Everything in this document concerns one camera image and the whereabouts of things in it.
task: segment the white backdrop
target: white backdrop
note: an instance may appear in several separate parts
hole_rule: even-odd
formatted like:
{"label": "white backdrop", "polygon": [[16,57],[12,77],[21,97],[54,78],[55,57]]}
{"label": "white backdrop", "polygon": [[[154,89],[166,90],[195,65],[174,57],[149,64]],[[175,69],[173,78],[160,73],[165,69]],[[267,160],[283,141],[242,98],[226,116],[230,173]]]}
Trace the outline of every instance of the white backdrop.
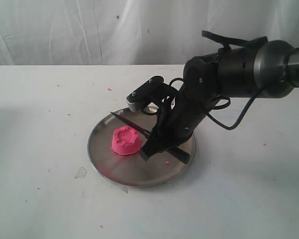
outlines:
{"label": "white backdrop", "polygon": [[183,64],[202,30],[299,47],[299,0],[0,0],[0,64]]}

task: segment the robotic arm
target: robotic arm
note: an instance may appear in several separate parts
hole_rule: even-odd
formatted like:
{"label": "robotic arm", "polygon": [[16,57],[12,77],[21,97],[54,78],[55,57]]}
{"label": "robotic arm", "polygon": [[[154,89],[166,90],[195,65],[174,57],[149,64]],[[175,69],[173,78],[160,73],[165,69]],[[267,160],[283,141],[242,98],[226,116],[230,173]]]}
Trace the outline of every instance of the robotic arm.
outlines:
{"label": "robotic arm", "polygon": [[[150,103],[158,106],[156,125],[140,150],[144,160],[189,140],[206,116],[232,130],[255,98],[282,98],[299,87],[299,48],[281,40],[268,42],[267,37],[246,41],[208,31],[202,31],[202,36],[223,47],[217,53],[189,60],[184,67],[183,79],[173,79],[167,85],[161,76],[154,76],[127,97],[132,112],[142,110],[144,114],[152,115],[145,111],[146,107]],[[229,45],[240,48],[231,49]],[[172,87],[175,81],[183,82],[179,91]],[[237,121],[226,126],[209,112],[228,107],[230,97],[250,99]],[[218,106],[220,100],[227,103]]]}

